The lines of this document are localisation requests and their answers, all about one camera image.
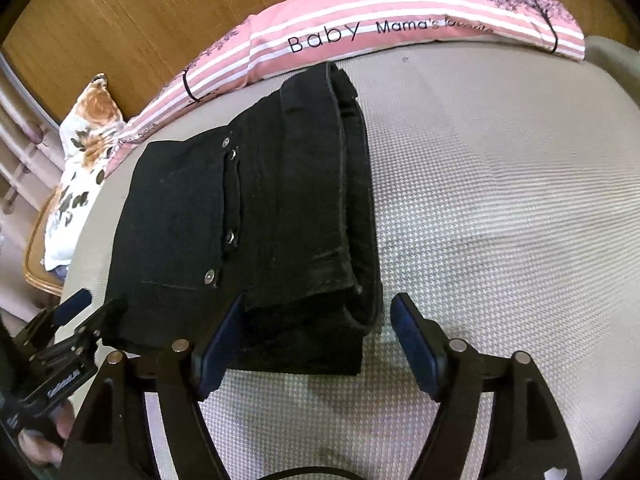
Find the floral pillow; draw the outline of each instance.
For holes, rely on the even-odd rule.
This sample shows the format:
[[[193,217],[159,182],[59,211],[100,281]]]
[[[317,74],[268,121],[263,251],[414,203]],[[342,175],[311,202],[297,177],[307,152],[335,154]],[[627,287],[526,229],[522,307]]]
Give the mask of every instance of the floral pillow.
[[[45,269],[70,263],[124,125],[122,113],[107,90],[107,78],[98,74],[60,124],[65,170],[49,205]]]

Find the black garment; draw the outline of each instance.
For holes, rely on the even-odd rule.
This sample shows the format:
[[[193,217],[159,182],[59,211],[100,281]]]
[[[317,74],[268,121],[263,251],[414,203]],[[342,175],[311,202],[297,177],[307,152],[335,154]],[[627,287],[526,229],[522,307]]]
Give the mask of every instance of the black garment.
[[[129,303],[119,328],[129,349],[198,341],[216,308],[212,288],[232,286],[225,267],[233,262],[245,291],[235,367],[360,370],[382,294],[356,97],[347,75],[323,63],[227,126],[146,147],[107,288],[108,298]]]

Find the wooden panel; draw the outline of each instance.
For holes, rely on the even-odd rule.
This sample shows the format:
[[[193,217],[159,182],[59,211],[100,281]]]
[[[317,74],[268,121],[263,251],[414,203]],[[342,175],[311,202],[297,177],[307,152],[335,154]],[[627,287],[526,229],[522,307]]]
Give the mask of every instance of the wooden panel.
[[[59,120],[96,73],[124,115],[137,114],[201,50],[249,14],[283,0],[32,0],[5,56]],[[632,44],[607,0],[561,0],[586,34]]]

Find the curtain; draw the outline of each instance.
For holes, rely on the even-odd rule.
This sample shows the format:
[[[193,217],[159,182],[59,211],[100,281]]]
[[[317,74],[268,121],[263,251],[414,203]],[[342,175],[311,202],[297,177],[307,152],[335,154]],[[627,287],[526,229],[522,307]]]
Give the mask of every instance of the curtain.
[[[0,310],[14,318],[28,321],[48,302],[26,283],[22,263],[38,212],[63,168],[57,124],[0,55]]]

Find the silver screw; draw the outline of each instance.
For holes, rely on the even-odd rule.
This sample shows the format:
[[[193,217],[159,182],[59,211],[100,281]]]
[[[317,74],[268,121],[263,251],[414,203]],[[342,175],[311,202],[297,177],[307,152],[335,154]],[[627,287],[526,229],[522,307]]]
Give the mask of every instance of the silver screw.
[[[204,275],[204,282],[206,285],[209,285],[216,277],[216,271],[213,269],[209,269],[207,273]]]
[[[466,350],[466,343],[462,339],[452,339],[449,341],[449,347],[454,352],[464,352]]]
[[[186,339],[176,339],[171,348],[174,352],[186,352],[189,349],[189,342]]]
[[[110,365],[116,365],[118,364],[120,361],[122,361],[122,352],[118,352],[117,350],[114,352],[111,352],[109,355],[107,355],[107,362]]]
[[[514,357],[516,358],[516,361],[519,362],[521,365],[528,365],[531,362],[531,356],[526,352],[522,352],[522,351],[516,352]]]

